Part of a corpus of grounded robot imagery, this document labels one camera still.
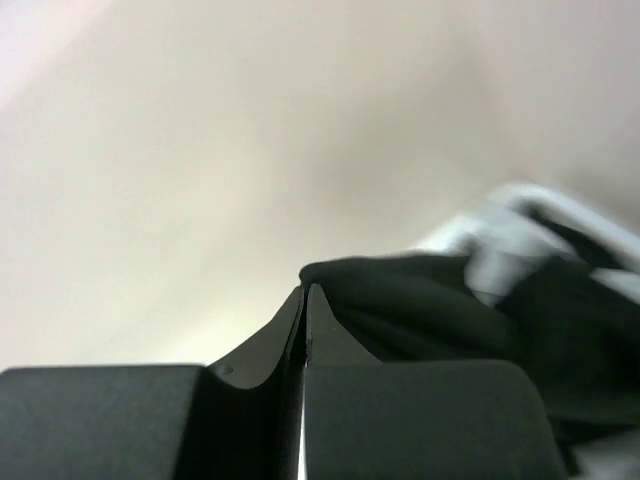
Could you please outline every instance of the beige surface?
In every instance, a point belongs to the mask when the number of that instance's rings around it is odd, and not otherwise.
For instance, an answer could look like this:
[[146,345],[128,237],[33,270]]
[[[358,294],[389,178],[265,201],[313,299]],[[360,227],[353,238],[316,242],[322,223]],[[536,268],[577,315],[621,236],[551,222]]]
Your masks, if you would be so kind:
[[486,3],[113,0],[49,27],[66,48],[0,72],[0,365],[213,360],[306,262],[513,178],[640,220],[636,4]]

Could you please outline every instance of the blurry wall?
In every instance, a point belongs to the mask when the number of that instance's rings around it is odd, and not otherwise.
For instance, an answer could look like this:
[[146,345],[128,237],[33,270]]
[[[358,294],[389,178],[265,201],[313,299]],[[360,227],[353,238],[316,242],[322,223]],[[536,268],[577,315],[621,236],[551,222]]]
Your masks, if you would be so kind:
[[304,263],[512,179],[640,220],[638,9],[520,3],[14,9],[40,35],[0,31],[0,365],[213,360]]

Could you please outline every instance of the dark fabric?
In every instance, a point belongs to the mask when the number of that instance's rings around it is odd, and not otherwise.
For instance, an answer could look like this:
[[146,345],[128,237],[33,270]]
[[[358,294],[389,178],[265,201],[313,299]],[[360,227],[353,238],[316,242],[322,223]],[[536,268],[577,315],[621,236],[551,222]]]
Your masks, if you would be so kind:
[[551,220],[541,208],[530,207],[525,215],[569,243],[578,256],[593,268],[625,270],[624,264],[609,249],[588,235]]
[[517,363],[571,444],[640,426],[640,306],[589,274],[553,258],[496,306],[516,323]]
[[464,284],[469,257],[348,258],[308,265],[338,321],[385,361],[512,358],[512,323]]

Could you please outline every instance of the white wall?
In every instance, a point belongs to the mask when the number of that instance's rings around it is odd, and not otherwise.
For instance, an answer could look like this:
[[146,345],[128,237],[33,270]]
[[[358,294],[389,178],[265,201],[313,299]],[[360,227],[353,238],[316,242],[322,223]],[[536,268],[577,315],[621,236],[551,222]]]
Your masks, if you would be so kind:
[[638,8],[526,3],[113,0],[43,30],[0,72],[0,365],[212,360],[305,262],[512,178],[640,220]]

